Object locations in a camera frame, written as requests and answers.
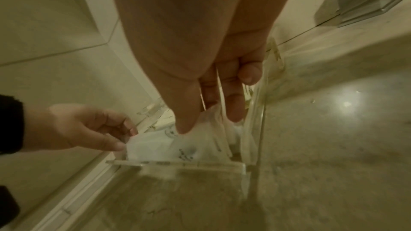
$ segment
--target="marble floor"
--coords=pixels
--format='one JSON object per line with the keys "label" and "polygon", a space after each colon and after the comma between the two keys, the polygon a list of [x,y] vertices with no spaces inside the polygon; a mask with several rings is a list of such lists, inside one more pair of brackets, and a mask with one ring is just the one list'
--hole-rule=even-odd
{"label": "marble floor", "polygon": [[410,12],[404,0],[287,43],[246,201],[235,175],[123,168],[71,230],[410,230]]}

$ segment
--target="concrete floor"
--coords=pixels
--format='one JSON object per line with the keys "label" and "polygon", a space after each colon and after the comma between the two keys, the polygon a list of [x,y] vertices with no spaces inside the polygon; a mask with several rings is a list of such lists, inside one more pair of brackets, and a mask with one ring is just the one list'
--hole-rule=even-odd
{"label": "concrete floor", "polygon": [[284,46],[246,201],[235,175],[122,168],[72,230],[411,230],[410,12],[336,18]]}

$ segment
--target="hand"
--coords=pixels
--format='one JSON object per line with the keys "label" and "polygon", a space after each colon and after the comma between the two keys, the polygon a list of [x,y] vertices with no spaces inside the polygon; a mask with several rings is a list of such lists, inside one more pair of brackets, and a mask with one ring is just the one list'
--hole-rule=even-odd
{"label": "hand", "polygon": [[136,59],[176,115],[180,133],[220,100],[245,115],[242,84],[262,75],[265,42],[286,0],[116,0]]}
{"label": "hand", "polygon": [[75,146],[122,151],[125,144],[121,140],[137,134],[136,127],[126,115],[79,104],[58,104],[48,109],[25,106],[24,124],[21,151]]}

